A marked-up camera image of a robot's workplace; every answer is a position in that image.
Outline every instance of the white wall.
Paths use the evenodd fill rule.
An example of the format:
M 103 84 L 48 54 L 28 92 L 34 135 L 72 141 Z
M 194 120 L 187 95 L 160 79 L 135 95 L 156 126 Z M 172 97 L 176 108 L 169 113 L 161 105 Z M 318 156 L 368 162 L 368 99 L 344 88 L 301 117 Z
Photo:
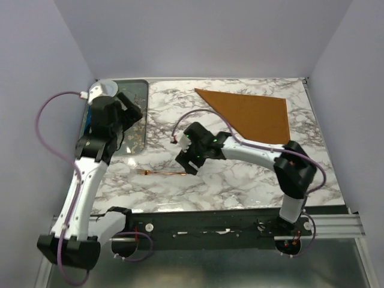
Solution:
M 352 0 L 55 0 L 96 77 L 308 76 Z
M 354 0 L 310 77 L 343 196 L 358 210 L 384 287 L 384 1 Z
M 50 95 L 88 88 L 93 76 L 52 0 L 0 3 L 0 286 L 33 287 L 41 262 L 39 234 L 61 208 L 71 169 L 34 133 L 34 118 Z M 42 131 L 73 155 L 84 104 L 57 100 Z

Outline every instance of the marble surface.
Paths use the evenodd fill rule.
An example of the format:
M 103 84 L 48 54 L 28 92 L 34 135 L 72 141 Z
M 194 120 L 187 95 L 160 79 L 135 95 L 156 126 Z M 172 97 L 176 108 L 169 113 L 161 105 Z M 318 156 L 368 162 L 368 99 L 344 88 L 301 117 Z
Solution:
M 195 88 L 250 95 L 273 95 L 287 100 L 291 139 L 327 172 L 323 189 L 307 205 L 344 204 L 304 86 L 299 79 L 179 80 L 153 82 L 149 87 L 146 147 L 139 155 L 113 157 L 100 184 L 93 212 L 122 206 L 134 212 L 198 211 L 279 207 L 281 192 L 274 172 L 235 160 L 207 160 L 196 176 L 142 176 L 136 168 L 178 172 L 179 147 L 170 143 L 174 123 L 184 113 L 209 107 Z M 221 120 L 200 112 L 182 121 L 180 130 L 199 121 L 214 134 L 226 130 Z M 316 173 L 313 184 L 321 181 Z

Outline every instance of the wire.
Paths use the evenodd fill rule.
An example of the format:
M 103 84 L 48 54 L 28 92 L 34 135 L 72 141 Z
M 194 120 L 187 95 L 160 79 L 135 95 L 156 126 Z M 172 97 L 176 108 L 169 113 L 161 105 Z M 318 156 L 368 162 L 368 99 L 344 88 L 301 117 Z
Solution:
M 135 236 L 136 235 L 140 235 L 140 236 L 144 236 L 146 239 L 149 240 L 149 243 L 150 243 L 151 246 L 149 247 L 148 252 L 143 257 L 141 257 L 141 258 L 131 259 L 131 258 L 122 257 L 119 254 L 115 254 L 115 258 L 120 258 L 120 259 L 122 259 L 123 261 L 126 261 L 126 262 L 140 262 L 142 260 L 147 259 L 154 252 L 154 242 L 153 242 L 152 238 L 149 237 L 149 235 L 147 235 L 145 233 L 135 231 L 135 232 L 121 232 L 121 233 L 117 233 L 116 235 L 117 236 L 127 236 L 127 235 L 135 235 Z
M 49 102 L 51 102 L 53 99 L 59 97 L 59 96 L 62 96 L 62 95 L 65 95 L 65 94 L 73 94 L 73 95 L 77 95 L 77 96 L 80 96 L 80 93 L 78 92 L 73 92 L 73 91 L 65 91 L 65 92 L 61 92 L 61 93 L 57 93 L 53 96 L 51 96 L 49 99 L 47 99 L 44 104 L 40 107 L 38 113 L 37 113 L 37 116 L 36 116 L 36 119 L 35 119 L 35 132 L 36 132 L 36 135 L 37 135 L 37 138 L 39 139 L 40 143 L 49 151 L 51 152 L 53 155 L 56 155 L 57 157 L 59 157 L 60 159 L 64 160 L 65 162 L 67 162 L 68 164 L 70 164 L 71 166 L 74 167 L 75 171 L 76 171 L 76 176 L 77 176 L 77 185 L 76 185 L 76 189 L 75 189 L 75 192 L 74 192 L 74 195 L 73 195 L 73 199 L 72 199 L 72 202 L 70 204 L 70 207 L 68 209 L 68 213 L 67 215 L 65 216 L 65 219 L 64 219 L 64 225 L 63 225 L 63 228 L 61 230 L 61 233 L 60 233 L 60 237 L 59 237 L 59 244 L 58 244 L 58 252 L 57 252 L 57 261 L 58 261 L 58 266 L 59 266 L 59 270 L 62 274 L 62 276 L 64 277 L 64 279 L 66 280 L 66 282 L 70 285 L 73 285 L 73 286 L 81 286 L 83 284 L 86 283 L 86 281 L 88 280 L 88 277 L 89 277 L 89 271 L 86 272 L 86 275 L 85 275 L 85 278 L 82 280 L 82 281 L 74 281 L 72 280 L 64 271 L 64 267 L 63 267 L 63 264 L 62 264 L 62 247 L 63 247 L 63 242 L 64 242 L 64 236 L 65 236 L 65 231 L 68 227 L 68 224 L 69 224 L 69 221 L 71 219 L 71 216 L 72 216 L 72 212 L 73 212 L 73 209 L 74 209 L 74 206 L 76 204 L 76 201 L 77 201 L 77 198 L 79 196 L 79 193 L 80 193 L 80 183 L 82 181 L 82 174 L 81 174 L 81 171 L 79 169 L 79 167 L 76 165 L 76 163 L 74 162 L 74 160 L 72 160 L 70 157 L 67 157 L 65 156 L 64 154 L 58 152 L 57 150 L 55 150 L 52 146 L 50 146 L 42 137 L 41 135 L 41 132 L 40 132 L 40 128 L 39 128 L 39 121 L 40 121 L 40 116 L 41 116 L 41 113 L 43 112 L 44 108 L 48 105 Z
M 91 214 L 90 217 L 97 217 L 97 218 L 100 218 L 100 217 L 103 217 L 105 216 L 106 213 L 100 213 L 100 214 Z
M 138 232 L 139 230 L 137 229 L 137 226 L 135 226 L 135 228 L 134 228 L 134 231 L 135 232 Z M 138 234 L 136 234 L 135 236 L 134 236 L 134 240 L 136 241 L 136 243 L 137 243 L 137 246 L 136 246 L 136 249 L 139 247 L 139 236 L 138 236 Z
M 233 139 L 238 142 L 240 145 L 244 145 L 244 146 L 247 146 L 247 147 L 251 147 L 251 148 L 256 148 L 256 149 L 261 149 L 261 150 L 266 150 L 266 151 L 270 151 L 271 149 L 268 148 L 268 147 L 264 147 L 264 146 L 261 146 L 261 145 L 257 145 L 257 144 L 250 144 L 250 143 L 246 143 L 246 142 L 242 142 L 240 139 L 238 139 L 235 135 L 235 133 L 233 132 L 233 129 L 232 127 L 230 126 L 230 124 L 228 123 L 228 121 L 224 118 L 223 115 L 217 113 L 216 111 L 213 111 L 213 110 L 209 110 L 209 109 L 195 109 L 195 110 L 191 110 L 189 112 L 187 112 L 186 114 L 182 115 L 179 120 L 176 122 L 175 126 L 173 127 L 173 130 L 172 130 L 172 137 L 175 138 L 176 135 L 175 135 L 175 131 L 178 127 L 178 125 L 180 124 L 180 122 L 185 118 L 187 117 L 188 115 L 192 114 L 192 113 L 196 113 L 196 112 L 209 112 L 209 113 L 213 113 L 213 114 L 216 114 L 217 116 L 219 116 L 221 118 L 221 120 L 223 120 L 223 122 L 227 125 Z M 313 187 L 312 189 L 308 190 L 307 191 L 307 195 L 309 195 L 310 193 L 312 192 L 315 192 L 319 189 L 321 189 L 325 183 L 326 183 L 326 173 L 325 173 L 325 170 L 324 168 L 316 161 L 312 160 L 310 157 L 308 156 L 305 156 L 305 155 L 302 155 L 300 153 L 297 153 L 295 151 L 290 151 L 290 150 L 285 150 L 285 149 L 273 149 L 274 152 L 280 152 L 280 153 L 287 153 L 287 154 L 291 154 L 291 155 L 294 155 L 294 156 L 297 156 L 297 157 L 301 157 L 302 159 L 304 160 L 307 160 L 308 162 L 310 162 L 311 164 L 315 165 L 317 168 L 319 168 L 319 170 L 321 171 L 322 175 L 323 175 L 323 181 L 318 185 L 318 186 L 315 186 Z
M 301 238 L 301 232 L 300 230 L 298 230 L 297 235 L 295 235 L 292 239 L 293 241 L 292 244 L 296 245 L 296 243 L 299 242 L 300 238 Z
M 124 131 L 123 131 L 123 132 L 122 132 L 122 137 L 121 137 L 121 141 L 120 141 L 119 148 L 116 149 L 116 151 L 120 150 L 120 148 L 121 148 L 121 146 L 122 146 L 122 143 L 123 143 L 123 141 L 124 141 L 124 137 L 125 137 L 125 133 L 124 133 Z
M 302 255 L 304 255 L 306 252 L 308 252 L 308 250 L 312 247 L 314 240 L 316 239 L 316 233 L 317 233 L 317 232 L 316 232 L 316 224 L 315 224 L 315 222 L 314 222 L 312 216 L 311 216 L 310 214 L 304 212 L 304 211 L 302 212 L 302 214 L 303 214 L 304 216 L 307 216 L 308 219 L 311 220 L 311 222 L 312 222 L 312 227 L 313 227 L 313 234 L 312 234 L 312 238 L 311 238 L 310 243 L 309 243 L 303 250 L 301 250 L 298 254 L 296 254 L 296 255 L 289 255 L 289 257 L 291 257 L 291 258 L 296 258 L 296 257 L 302 256 Z

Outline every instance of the triangular cardboard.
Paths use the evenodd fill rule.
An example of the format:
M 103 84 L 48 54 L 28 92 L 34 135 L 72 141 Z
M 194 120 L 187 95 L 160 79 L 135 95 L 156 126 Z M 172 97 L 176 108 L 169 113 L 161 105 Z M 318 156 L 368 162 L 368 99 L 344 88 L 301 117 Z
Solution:
M 245 139 L 286 144 L 290 140 L 287 104 L 283 98 L 195 91 Z

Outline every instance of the metal fork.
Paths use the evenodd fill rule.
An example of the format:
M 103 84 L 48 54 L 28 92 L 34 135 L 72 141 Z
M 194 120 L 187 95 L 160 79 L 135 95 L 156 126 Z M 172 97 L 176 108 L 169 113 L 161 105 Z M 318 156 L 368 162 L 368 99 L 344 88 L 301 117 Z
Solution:
M 150 174 L 186 175 L 185 172 L 160 172 L 160 171 L 150 171 L 145 169 L 136 169 L 136 173 L 140 175 L 150 175 Z

